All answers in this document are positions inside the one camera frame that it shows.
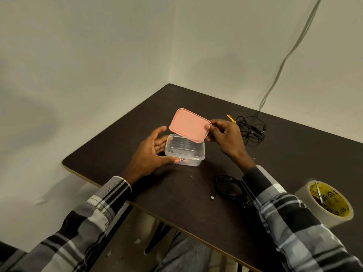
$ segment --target pink lid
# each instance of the pink lid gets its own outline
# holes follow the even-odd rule
[[[169,129],[193,142],[202,143],[208,134],[206,124],[211,125],[211,122],[187,109],[181,108],[176,111]]]

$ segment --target sleeve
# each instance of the sleeve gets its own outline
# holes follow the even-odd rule
[[[242,185],[257,208],[287,271],[363,271],[339,239],[260,165]]]
[[[66,216],[57,233],[38,244],[11,271],[86,270],[130,193],[131,186],[126,180],[111,178],[87,202]]]

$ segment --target grey cable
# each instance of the grey cable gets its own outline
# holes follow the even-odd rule
[[[313,19],[314,19],[314,16],[315,16],[315,13],[316,13],[316,11],[318,10],[318,7],[319,7],[319,5],[320,5],[320,2],[321,2],[321,0],[317,0],[317,2],[316,2],[316,4],[315,4],[315,6],[314,6],[314,8],[313,8],[313,10],[311,11],[311,13],[310,13],[310,15],[309,15],[309,18],[307,19],[307,21],[306,21],[306,24],[305,24],[305,27],[303,28],[303,30],[302,30],[302,32],[301,32],[301,34],[300,34],[300,36],[299,36],[299,38],[297,39],[297,41],[296,41],[296,43],[295,43],[295,45],[293,46],[293,48],[292,48],[292,50],[289,52],[289,54],[285,57],[285,59],[283,60],[283,62],[282,62],[282,64],[281,64],[281,66],[280,66],[280,68],[279,68],[279,70],[278,70],[278,73],[277,73],[277,75],[276,75],[276,77],[275,77],[275,80],[274,80],[274,82],[273,82],[273,84],[272,84],[272,86],[270,87],[270,89],[267,91],[267,93],[265,94],[265,96],[262,98],[262,100],[261,100],[261,103],[260,103],[260,107],[259,107],[259,109],[258,109],[258,111],[261,111],[261,109],[263,108],[263,106],[265,105],[265,103],[266,103],[266,100],[267,100],[267,98],[268,98],[268,96],[269,96],[269,94],[270,94],[270,92],[272,91],[272,89],[274,88],[274,86],[276,85],[276,83],[277,83],[277,81],[278,81],[278,79],[279,79],[279,77],[280,77],[280,75],[281,75],[281,72],[282,72],[282,68],[284,67],[284,65],[285,65],[285,62],[286,62],[286,59],[288,59],[288,57],[297,49],[297,47],[300,45],[300,43],[301,43],[301,41],[304,39],[304,37],[305,37],[305,35],[306,35],[306,33],[307,33],[307,31],[309,30],[309,28],[310,28],[310,25],[311,25],[311,23],[312,23],[312,21],[313,21]]]

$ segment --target clear plastic container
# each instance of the clear plastic container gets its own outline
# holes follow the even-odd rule
[[[170,134],[166,140],[165,154],[178,157],[180,165],[199,166],[206,157],[204,141],[193,142],[178,134]]]

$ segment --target table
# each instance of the table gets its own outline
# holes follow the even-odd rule
[[[257,115],[267,125],[260,144],[247,151],[291,193],[314,177],[337,188],[350,201],[355,217],[332,229],[347,250],[363,259],[363,144],[212,96],[167,84],[63,160],[71,172],[102,186],[126,168],[139,143],[158,126],[169,126],[186,108],[205,118]],[[254,271],[281,269],[261,225],[234,202],[216,195],[213,176],[242,173],[218,145],[206,143],[199,167],[166,165],[137,182],[130,203],[178,228]]]

